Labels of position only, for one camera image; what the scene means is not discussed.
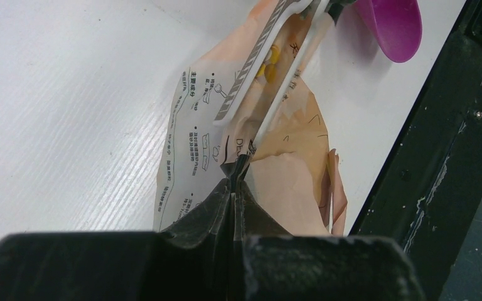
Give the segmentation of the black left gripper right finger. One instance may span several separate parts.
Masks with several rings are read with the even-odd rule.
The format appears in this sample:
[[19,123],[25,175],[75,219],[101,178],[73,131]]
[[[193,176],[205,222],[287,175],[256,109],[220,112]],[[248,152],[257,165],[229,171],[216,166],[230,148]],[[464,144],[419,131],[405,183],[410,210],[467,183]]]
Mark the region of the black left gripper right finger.
[[413,264],[379,236],[293,236],[240,182],[233,205],[234,300],[424,300]]

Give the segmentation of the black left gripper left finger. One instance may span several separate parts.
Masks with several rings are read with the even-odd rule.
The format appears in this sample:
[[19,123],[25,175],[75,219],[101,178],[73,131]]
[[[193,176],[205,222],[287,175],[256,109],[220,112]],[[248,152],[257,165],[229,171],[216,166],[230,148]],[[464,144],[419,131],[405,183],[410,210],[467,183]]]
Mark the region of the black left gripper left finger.
[[23,233],[0,241],[0,300],[230,300],[230,182],[160,232]]

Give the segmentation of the beige cat litter bag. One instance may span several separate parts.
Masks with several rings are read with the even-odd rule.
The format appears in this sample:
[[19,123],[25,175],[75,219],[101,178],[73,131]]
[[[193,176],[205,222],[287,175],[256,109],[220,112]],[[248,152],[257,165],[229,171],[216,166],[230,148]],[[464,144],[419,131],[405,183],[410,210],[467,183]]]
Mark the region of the beige cat litter bag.
[[[243,25],[186,68],[169,109],[169,122],[156,179],[153,229],[164,230],[197,207],[236,162],[225,162],[224,129],[213,123],[236,75],[270,15],[259,1]],[[303,71],[335,21],[317,36],[286,93],[276,123],[249,156],[245,181],[256,203],[296,236],[342,235],[347,199],[338,155]]]

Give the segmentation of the white bag clip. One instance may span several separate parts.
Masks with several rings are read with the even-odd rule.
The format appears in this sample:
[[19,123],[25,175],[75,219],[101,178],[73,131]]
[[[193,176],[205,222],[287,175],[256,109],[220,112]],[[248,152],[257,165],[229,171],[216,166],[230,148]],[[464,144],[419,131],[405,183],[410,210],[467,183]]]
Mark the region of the white bag clip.
[[254,155],[276,123],[286,93],[319,34],[333,23],[336,1],[276,1],[213,123],[224,129],[225,162]]

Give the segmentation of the purple litter scoop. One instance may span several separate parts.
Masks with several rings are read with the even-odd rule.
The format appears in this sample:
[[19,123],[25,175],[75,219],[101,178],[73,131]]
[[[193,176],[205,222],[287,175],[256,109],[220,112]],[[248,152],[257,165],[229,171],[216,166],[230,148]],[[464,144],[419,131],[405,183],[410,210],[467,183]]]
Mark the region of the purple litter scoop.
[[358,0],[353,8],[389,60],[405,63],[416,54],[422,40],[418,1]]

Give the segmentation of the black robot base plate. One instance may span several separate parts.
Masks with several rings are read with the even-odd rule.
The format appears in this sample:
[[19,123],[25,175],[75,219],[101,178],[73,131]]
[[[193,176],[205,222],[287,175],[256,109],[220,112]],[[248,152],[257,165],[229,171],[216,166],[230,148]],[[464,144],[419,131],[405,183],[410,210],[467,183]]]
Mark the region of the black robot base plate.
[[395,240],[428,300],[482,300],[482,1],[466,1],[351,233]]

